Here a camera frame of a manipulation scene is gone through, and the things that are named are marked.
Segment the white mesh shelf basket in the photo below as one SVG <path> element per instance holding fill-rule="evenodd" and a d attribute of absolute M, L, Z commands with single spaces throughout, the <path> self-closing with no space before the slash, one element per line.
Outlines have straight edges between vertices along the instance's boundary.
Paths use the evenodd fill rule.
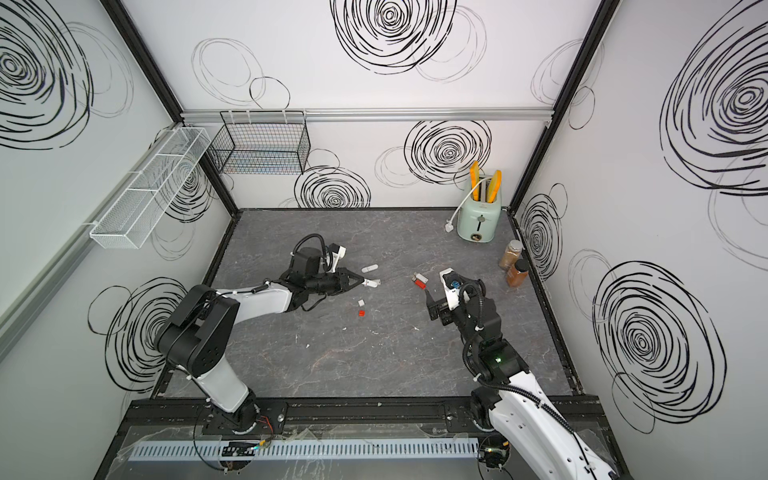
<path fill-rule="evenodd" d="M 164 133 L 89 232 L 104 249 L 139 249 L 169 211 L 210 144 L 205 129 Z"/>

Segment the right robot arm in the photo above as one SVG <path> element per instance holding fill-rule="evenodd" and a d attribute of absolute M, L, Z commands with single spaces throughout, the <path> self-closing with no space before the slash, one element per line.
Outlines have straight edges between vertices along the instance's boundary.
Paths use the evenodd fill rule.
<path fill-rule="evenodd" d="M 460 333 L 462 362 L 478 384 L 472 392 L 476 425 L 503 437 L 539 479 L 618 479 L 504 338 L 501 317 L 482 282 L 452 279 L 444 291 L 442 299 L 426 292 L 426 307 L 432 320 L 453 324 Z"/>

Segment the mint green toaster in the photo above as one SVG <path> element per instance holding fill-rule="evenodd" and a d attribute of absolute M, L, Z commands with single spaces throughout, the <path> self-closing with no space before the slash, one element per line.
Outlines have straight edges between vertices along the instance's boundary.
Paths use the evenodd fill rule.
<path fill-rule="evenodd" d="M 501 191 L 498 190 L 494 201 L 487 201 L 492 193 L 491 183 L 491 176 L 481 176 L 479 185 L 472 192 L 469 192 L 471 184 L 467 184 L 466 199 L 458 210 L 456 221 L 461 239 L 472 243 L 489 243 L 493 240 L 502 213 L 502 200 Z"/>

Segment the spice jar silver lid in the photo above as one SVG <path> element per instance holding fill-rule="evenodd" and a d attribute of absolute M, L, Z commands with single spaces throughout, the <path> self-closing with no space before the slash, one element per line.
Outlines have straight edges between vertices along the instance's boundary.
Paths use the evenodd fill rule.
<path fill-rule="evenodd" d="M 508 270 L 520 258 L 522 251 L 523 243 L 520 240 L 509 241 L 499 261 L 499 267 Z"/>

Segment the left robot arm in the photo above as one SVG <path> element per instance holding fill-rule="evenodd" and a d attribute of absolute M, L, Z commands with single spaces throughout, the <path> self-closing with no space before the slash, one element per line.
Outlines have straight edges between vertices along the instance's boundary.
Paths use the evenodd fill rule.
<path fill-rule="evenodd" d="M 277 279 L 230 290 L 196 285 L 163 322 L 154 347 L 206 394 L 234 434 L 247 434 L 259 423 L 260 409 L 226 359 L 234 326 L 270 314 L 308 312 L 305 303 L 312 295 L 324 300 L 361 285 L 376 288 L 378 281 L 339 265 L 345 254 L 343 246 L 312 233 L 297 242 L 289 267 Z"/>

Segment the spice jar black lid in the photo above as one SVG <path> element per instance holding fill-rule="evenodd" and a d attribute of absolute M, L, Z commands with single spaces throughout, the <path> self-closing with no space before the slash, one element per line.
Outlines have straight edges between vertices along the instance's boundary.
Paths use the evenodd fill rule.
<path fill-rule="evenodd" d="M 530 272 L 530 264 L 524 258 L 519 258 L 510 265 L 506 272 L 505 280 L 510 288 L 520 287 Z"/>

